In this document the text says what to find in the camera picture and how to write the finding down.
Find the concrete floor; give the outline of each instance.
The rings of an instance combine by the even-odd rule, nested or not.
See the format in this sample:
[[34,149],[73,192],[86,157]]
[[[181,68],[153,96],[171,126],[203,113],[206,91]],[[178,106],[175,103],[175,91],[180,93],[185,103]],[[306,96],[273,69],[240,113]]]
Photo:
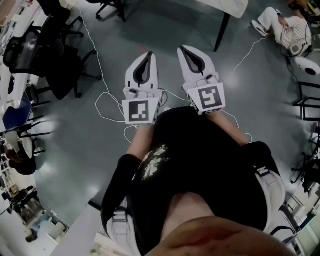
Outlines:
[[[281,10],[285,16],[292,15],[286,1],[251,0],[241,19],[231,17],[218,52],[213,52],[224,15],[221,11],[193,0],[125,3],[127,22],[123,23],[112,7],[101,13],[107,18],[98,21],[95,13],[100,5],[79,1],[100,53],[105,81],[119,100],[124,99],[127,68],[146,51],[156,54],[160,88],[185,98],[178,46],[193,46],[208,54],[223,81],[249,52],[253,42],[261,38],[251,27],[252,19],[268,6]],[[78,15],[79,10],[74,8],[73,16]],[[79,30],[85,37],[72,36],[71,41],[83,57],[93,45],[84,26]],[[97,58],[91,57],[87,63],[87,72],[98,75]],[[317,83],[316,77],[304,74],[297,66],[295,73],[300,81]],[[129,146],[123,134],[126,125],[102,119],[96,110],[97,98],[106,91],[104,83],[82,78],[78,84],[83,93],[81,99],[74,98],[72,92],[59,101],[46,92],[41,100],[50,99],[51,103],[37,110],[46,116],[36,130],[53,131],[42,137],[47,151],[36,159],[39,197],[68,224],[76,220],[90,199],[98,204],[102,202],[118,159]],[[46,81],[40,80],[39,86],[46,86]],[[240,128],[250,133],[254,141],[263,141],[270,147],[286,188],[292,193],[295,185],[289,182],[291,168],[301,159],[301,152],[310,147],[308,139],[314,123],[301,121],[300,109],[291,106],[298,88],[272,35],[254,46],[250,56],[225,81],[224,90],[225,110],[236,116]],[[104,116],[123,120],[117,104],[107,94],[97,105]],[[171,108],[186,105],[186,101],[171,95],[166,103]],[[130,139],[134,132],[133,128],[127,130]]]

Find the metal frame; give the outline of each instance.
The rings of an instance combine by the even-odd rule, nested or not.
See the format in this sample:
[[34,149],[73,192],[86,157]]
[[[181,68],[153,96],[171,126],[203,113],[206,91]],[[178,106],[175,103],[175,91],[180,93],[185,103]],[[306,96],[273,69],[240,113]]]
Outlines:
[[309,82],[298,82],[299,83],[299,100],[294,102],[292,105],[294,107],[300,107],[303,111],[303,120],[304,121],[316,121],[320,122],[320,117],[306,117],[306,108],[313,108],[313,109],[320,109],[320,105],[313,105],[313,104],[305,104],[308,100],[314,100],[314,101],[320,101],[320,98],[316,97],[306,97],[304,98],[303,92],[302,92],[302,86],[306,87],[313,87],[320,89],[320,85],[309,83]]

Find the black shirt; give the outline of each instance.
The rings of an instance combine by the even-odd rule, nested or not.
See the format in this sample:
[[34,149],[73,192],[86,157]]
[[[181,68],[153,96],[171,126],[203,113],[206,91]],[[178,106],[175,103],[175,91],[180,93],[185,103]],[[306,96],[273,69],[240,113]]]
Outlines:
[[106,226],[127,196],[137,244],[145,255],[160,242],[173,196],[192,192],[216,216],[264,230],[267,204],[253,165],[279,174],[264,143],[240,147],[192,107],[171,109],[159,116],[143,162],[132,155],[119,160],[102,202],[102,223]]

